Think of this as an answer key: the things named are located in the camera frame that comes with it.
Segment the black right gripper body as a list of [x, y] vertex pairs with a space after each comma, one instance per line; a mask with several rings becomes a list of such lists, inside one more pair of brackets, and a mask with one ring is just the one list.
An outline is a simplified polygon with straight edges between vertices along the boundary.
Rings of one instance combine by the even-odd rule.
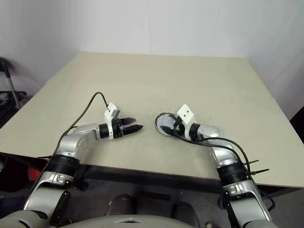
[[176, 132], [179, 136], [184, 137], [185, 126], [180, 117], [176, 117], [175, 123], [174, 123], [174, 129], [176, 130]]

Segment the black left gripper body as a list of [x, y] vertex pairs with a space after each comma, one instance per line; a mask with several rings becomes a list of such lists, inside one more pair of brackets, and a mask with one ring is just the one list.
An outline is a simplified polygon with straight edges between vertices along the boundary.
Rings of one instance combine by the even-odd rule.
[[114, 118], [112, 119], [113, 137], [119, 138], [124, 136], [124, 119]]

